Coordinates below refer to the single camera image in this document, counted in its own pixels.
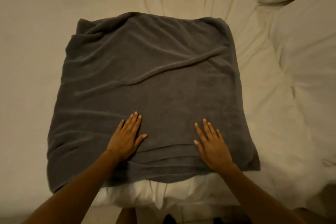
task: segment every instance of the bed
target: bed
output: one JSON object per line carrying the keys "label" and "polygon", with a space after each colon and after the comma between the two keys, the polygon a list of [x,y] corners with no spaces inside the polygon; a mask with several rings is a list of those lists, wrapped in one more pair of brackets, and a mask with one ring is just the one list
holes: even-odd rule
{"label": "bed", "polygon": [[[135,11],[183,19],[222,18],[236,45],[244,111],[261,171],[246,172],[290,208],[304,207],[330,180],[311,136],[292,79],[269,38],[281,3],[258,0],[1,0],[0,216],[32,212],[51,196],[47,133],[60,85],[65,46],[79,18],[98,20]],[[172,184],[139,181],[102,188],[93,205],[237,205],[216,174]]]}

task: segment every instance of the finger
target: finger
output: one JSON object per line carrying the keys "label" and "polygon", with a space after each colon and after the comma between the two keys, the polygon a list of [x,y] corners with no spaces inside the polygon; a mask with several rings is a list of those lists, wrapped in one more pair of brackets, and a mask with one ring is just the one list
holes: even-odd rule
{"label": "finger", "polygon": [[119,123],[119,125],[118,125],[118,127],[117,127],[117,129],[116,129],[116,132],[119,132],[119,131],[123,128],[123,124],[124,124],[124,120],[122,120],[122,121]]}
{"label": "finger", "polygon": [[204,134],[202,133],[200,127],[198,126],[197,123],[195,123],[195,128],[196,128],[196,132],[198,134],[198,137],[202,140],[203,144],[207,143],[207,139],[205,138]]}
{"label": "finger", "polygon": [[206,119],[203,119],[203,125],[204,125],[205,134],[207,135],[207,137],[208,137],[209,140],[212,140],[213,137],[212,137],[212,134],[211,134],[210,129],[208,127]]}
{"label": "finger", "polygon": [[139,117],[136,120],[136,123],[134,124],[134,127],[132,128],[132,131],[131,131],[133,134],[135,134],[138,131],[140,123],[141,123],[141,120],[142,120],[142,116],[139,115]]}
{"label": "finger", "polygon": [[141,135],[139,136],[136,140],[135,140],[135,143],[134,143],[134,146],[136,148],[139,147],[139,145],[142,143],[142,141],[144,141],[146,139],[146,137],[148,137],[148,135]]}
{"label": "finger", "polygon": [[208,122],[208,127],[209,127],[209,129],[210,129],[210,132],[211,132],[211,134],[212,134],[212,137],[215,138],[215,139],[218,139],[218,136],[217,136],[217,134],[216,134],[216,131],[213,129],[213,127],[212,127],[212,125],[211,125],[210,122]]}
{"label": "finger", "polygon": [[138,112],[135,112],[134,115],[133,115],[133,118],[132,118],[131,122],[128,125],[128,128],[127,128],[128,131],[132,130],[132,128],[134,127],[134,124],[137,121],[137,119],[138,119]]}
{"label": "finger", "polygon": [[204,159],[205,155],[204,155],[204,149],[203,149],[203,146],[200,142],[194,140],[194,144],[196,145],[198,151],[199,151],[199,154],[201,155],[201,158]]}
{"label": "finger", "polygon": [[131,114],[131,116],[129,116],[129,118],[127,119],[127,121],[125,122],[124,126],[123,126],[123,130],[126,130],[128,128],[128,125],[130,124],[132,118],[133,118],[133,114]]}
{"label": "finger", "polygon": [[224,141],[224,139],[223,139],[223,137],[222,137],[222,134],[219,132],[218,129],[217,129],[217,135],[218,135],[218,138],[219,138],[220,140],[223,140],[223,141]]}

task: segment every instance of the gray towel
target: gray towel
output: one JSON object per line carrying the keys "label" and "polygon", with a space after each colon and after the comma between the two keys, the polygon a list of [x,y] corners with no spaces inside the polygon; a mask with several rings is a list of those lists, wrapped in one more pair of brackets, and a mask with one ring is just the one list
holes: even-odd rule
{"label": "gray towel", "polygon": [[148,134],[105,186],[177,182],[211,172],[193,143],[206,118],[224,135],[242,171],[260,170],[246,124],[232,34],[222,19],[126,13],[80,19],[63,65],[48,135],[55,192],[106,149],[121,119],[142,116]]}

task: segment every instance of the hand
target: hand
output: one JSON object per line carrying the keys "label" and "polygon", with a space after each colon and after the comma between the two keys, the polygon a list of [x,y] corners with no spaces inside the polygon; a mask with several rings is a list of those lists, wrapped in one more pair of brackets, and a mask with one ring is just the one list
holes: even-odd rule
{"label": "hand", "polygon": [[199,150],[202,160],[207,166],[213,171],[222,174],[234,165],[231,154],[219,130],[217,129],[216,133],[210,122],[207,123],[205,119],[203,120],[203,125],[208,139],[204,136],[198,124],[195,123],[197,134],[201,139],[203,146],[196,140],[194,143]]}
{"label": "hand", "polygon": [[141,142],[148,136],[141,135],[135,140],[141,119],[141,115],[138,116],[138,113],[135,112],[128,118],[125,124],[124,120],[120,122],[111,137],[106,151],[111,152],[118,161],[123,161],[133,154]]}

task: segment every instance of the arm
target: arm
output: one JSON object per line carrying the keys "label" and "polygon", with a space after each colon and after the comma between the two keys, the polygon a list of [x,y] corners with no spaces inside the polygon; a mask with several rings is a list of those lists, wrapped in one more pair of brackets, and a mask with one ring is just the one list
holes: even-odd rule
{"label": "arm", "polygon": [[24,224],[81,223],[100,187],[116,165],[134,153],[147,137],[141,135],[135,140],[140,123],[141,115],[138,116],[137,112],[125,124],[122,120],[111,137],[107,150],[96,162],[45,201]]}
{"label": "arm", "polygon": [[205,119],[203,124],[208,139],[195,123],[197,134],[203,144],[194,141],[201,158],[207,166],[221,175],[253,223],[305,223],[247,178],[233,164],[229,149],[219,130],[215,132]]}

